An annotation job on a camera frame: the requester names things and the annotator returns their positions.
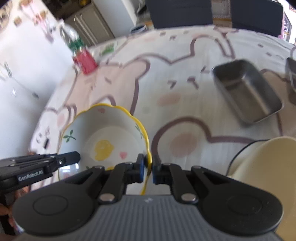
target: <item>tablecloth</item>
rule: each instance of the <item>tablecloth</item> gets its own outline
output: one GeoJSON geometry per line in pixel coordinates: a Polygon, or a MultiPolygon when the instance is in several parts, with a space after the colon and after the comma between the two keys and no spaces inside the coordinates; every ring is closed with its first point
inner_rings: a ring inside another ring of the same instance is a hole
{"type": "MultiPolygon", "coordinates": [[[[114,41],[114,53],[100,59],[91,75],[74,66],[68,71],[40,117],[29,150],[57,152],[66,125],[99,102],[129,110],[146,128],[152,154],[183,169],[201,165],[225,174],[246,144],[296,135],[296,106],[288,100],[285,78],[286,58],[295,56],[293,44],[213,25],[153,30],[114,41]],[[214,66],[235,59],[247,59],[264,75],[284,101],[279,114],[255,125],[241,124],[211,73],[214,66]]],[[[148,185],[147,193],[155,192],[158,189],[148,185]]]]}

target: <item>cabinet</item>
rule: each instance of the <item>cabinet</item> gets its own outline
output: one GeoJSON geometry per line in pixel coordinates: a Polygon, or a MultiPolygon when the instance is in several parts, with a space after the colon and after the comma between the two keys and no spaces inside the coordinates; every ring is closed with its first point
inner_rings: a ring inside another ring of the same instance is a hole
{"type": "Polygon", "coordinates": [[[102,15],[92,3],[67,18],[65,23],[71,25],[89,47],[114,38],[102,15]]]}

